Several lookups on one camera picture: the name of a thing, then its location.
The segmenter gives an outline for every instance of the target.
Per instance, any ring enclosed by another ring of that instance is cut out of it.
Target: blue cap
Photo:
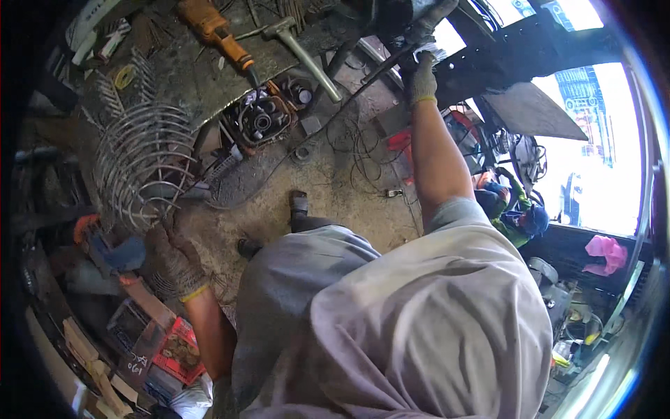
[[[544,206],[535,205],[526,211],[526,220],[523,229],[530,235],[542,234],[549,227],[549,214]]]

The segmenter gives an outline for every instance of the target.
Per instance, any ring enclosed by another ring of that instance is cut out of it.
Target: red plastic basket
[[[171,335],[177,335],[185,340],[187,344],[196,348],[198,347],[198,343],[196,342],[196,335],[193,333],[193,327],[191,324],[183,318],[177,317],[177,320],[175,320],[174,324],[172,325],[172,329],[170,329],[170,332],[165,335],[165,339],[161,344],[161,350],[158,351],[158,354],[153,358],[153,363],[161,367],[161,369],[174,376],[182,383],[191,385],[191,383],[193,383],[193,381],[195,381],[195,379],[198,378],[200,374],[205,372],[205,366],[202,362],[200,362],[195,367],[186,369],[175,359],[163,356],[163,349],[165,348],[165,344],[168,342],[168,338]]]

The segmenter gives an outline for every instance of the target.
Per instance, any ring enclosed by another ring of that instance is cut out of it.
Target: foot
[[[240,253],[240,256],[245,258],[247,261],[250,261],[256,253],[258,253],[263,248],[261,242],[253,239],[239,239],[237,241],[237,252]]]
[[[292,190],[289,194],[291,220],[305,218],[308,213],[307,194],[301,190]]]

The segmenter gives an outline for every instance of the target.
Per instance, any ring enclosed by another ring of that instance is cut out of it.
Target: dirty floor
[[[360,66],[355,57],[348,62],[356,66],[343,66],[336,80],[352,92],[367,71],[353,69]],[[327,101],[324,95],[321,103]],[[394,93],[377,81],[331,124],[327,135],[321,135],[320,146],[308,164],[283,159],[287,150],[300,141],[286,139],[264,148],[228,175],[226,187],[232,209],[217,210],[204,203],[185,208],[181,230],[196,246],[227,314],[234,310],[247,264],[236,251],[237,241],[252,237],[268,243],[289,233],[288,195],[292,189],[307,192],[311,216],[327,217],[347,226],[380,253],[421,234],[421,210],[414,187],[403,181],[409,175],[407,159],[402,153],[386,150],[385,134],[379,133],[371,121],[394,102]],[[321,103],[315,114],[325,124],[337,107]],[[354,153],[356,140],[361,142]],[[367,151],[364,156],[360,155],[362,149]],[[404,189],[405,196],[385,197],[386,189],[392,188]]]

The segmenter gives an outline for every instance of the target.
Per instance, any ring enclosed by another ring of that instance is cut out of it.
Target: orange power tool
[[[217,47],[239,70],[246,72],[254,88],[260,86],[258,74],[253,68],[253,58],[235,41],[235,37],[228,31],[228,21],[209,0],[180,0],[177,8],[205,43]]]

